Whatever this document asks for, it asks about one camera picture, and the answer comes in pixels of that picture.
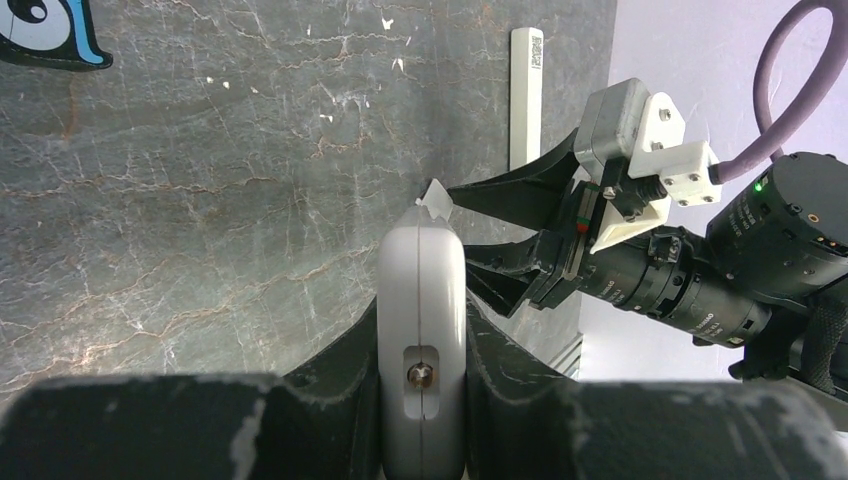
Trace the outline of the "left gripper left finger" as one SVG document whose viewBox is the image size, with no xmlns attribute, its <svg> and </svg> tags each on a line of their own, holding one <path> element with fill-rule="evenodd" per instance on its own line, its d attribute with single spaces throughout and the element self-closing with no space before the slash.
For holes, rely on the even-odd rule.
<svg viewBox="0 0 848 480">
<path fill-rule="evenodd" d="M 373 479 L 376 309 L 286 375 L 72 376 L 1 419 L 5 479 Z"/>
</svg>

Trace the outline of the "grey white remote control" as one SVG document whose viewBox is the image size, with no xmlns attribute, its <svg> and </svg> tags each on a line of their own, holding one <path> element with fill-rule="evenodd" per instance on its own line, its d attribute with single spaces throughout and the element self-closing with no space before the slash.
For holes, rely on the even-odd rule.
<svg viewBox="0 0 848 480">
<path fill-rule="evenodd" d="M 377 268 L 383 471 L 459 479 L 465 470 L 466 272 L 461 241 L 423 205 L 384 236 Z"/>
</svg>

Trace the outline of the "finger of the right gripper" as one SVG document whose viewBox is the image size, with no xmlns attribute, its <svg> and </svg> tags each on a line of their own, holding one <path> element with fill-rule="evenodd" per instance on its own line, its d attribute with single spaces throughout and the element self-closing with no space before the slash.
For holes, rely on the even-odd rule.
<svg viewBox="0 0 848 480">
<path fill-rule="evenodd" d="M 562 142 L 517 169 L 447 192 L 457 206 L 531 230 L 546 228 L 573 186 L 579 167 L 572 131 Z"/>
<path fill-rule="evenodd" d="M 467 284 L 498 315 L 512 317 L 550 277 L 550 233 L 517 243 L 464 246 Z"/>
</svg>

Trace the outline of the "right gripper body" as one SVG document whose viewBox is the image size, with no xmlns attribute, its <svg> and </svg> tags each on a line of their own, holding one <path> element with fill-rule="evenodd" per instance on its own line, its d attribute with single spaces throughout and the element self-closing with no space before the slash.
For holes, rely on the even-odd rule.
<svg viewBox="0 0 848 480">
<path fill-rule="evenodd" d="M 586 244 L 591 237 L 593 223 L 598 223 L 596 217 L 602 216 L 605 206 L 598 185 L 572 180 L 568 187 L 556 215 L 543 229 L 555 234 L 561 243 L 552 272 L 530 300 L 530 305 L 540 311 L 556 308 L 578 290 Z"/>
</svg>

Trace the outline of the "white long remote control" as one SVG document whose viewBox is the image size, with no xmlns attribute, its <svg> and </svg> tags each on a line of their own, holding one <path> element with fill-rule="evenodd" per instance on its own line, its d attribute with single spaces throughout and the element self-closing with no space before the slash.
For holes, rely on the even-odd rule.
<svg viewBox="0 0 848 480">
<path fill-rule="evenodd" d="M 523 27 L 511 31 L 509 81 L 509 169 L 541 155 L 544 33 Z"/>
</svg>

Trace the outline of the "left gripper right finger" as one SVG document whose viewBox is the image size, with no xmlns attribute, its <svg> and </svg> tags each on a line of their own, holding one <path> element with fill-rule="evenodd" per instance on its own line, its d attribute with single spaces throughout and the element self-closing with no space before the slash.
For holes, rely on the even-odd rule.
<svg viewBox="0 0 848 480">
<path fill-rule="evenodd" d="M 773 384 L 580 383 L 467 302 L 474 479 L 843 479 L 824 411 Z"/>
</svg>

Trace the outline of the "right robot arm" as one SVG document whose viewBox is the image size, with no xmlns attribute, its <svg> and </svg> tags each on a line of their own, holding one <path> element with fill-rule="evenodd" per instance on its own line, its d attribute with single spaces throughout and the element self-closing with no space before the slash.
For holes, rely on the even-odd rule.
<svg viewBox="0 0 848 480">
<path fill-rule="evenodd" d="M 540 159 L 451 187 L 461 207 L 531 231 L 465 247 L 467 283 L 498 314 L 553 309 L 580 292 L 692 336 L 742 348 L 737 380 L 793 378 L 847 396 L 847 167 L 799 152 L 774 161 L 704 235 L 658 226 L 613 246 L 601 219 L 666 197 L 657 175 L 628 177 L 616 153 L 599 183 L 575 177 L 574 137 Z"/>
</svg>

